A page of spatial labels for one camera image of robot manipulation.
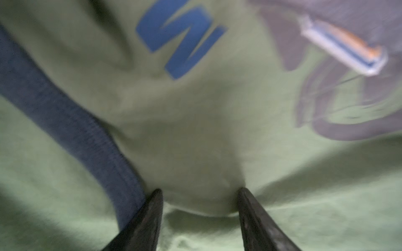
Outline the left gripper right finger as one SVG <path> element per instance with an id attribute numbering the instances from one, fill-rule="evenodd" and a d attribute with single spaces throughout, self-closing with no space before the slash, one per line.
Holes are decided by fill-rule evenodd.
<path id="1" fill-rule="evenodd" d="M 245 251 L 300 251 L 249 189 L 238 190 L 237 207 Z"/>

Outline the green tank top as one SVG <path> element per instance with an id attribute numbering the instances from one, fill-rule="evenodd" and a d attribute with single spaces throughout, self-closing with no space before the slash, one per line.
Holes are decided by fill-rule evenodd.
<path id="1" fill-rule="evenodd" d="M 402 248 L 401 1 L 1 1 L 1 250 Z"/>

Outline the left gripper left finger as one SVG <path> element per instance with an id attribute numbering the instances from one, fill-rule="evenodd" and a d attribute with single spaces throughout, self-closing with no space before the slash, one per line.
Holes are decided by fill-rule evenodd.
<path id="1" fill-rule="evenodd" d="M 103 251 L 156 251 L 161 229 L 163 192 L 156 189 L 144 206 Z"/>

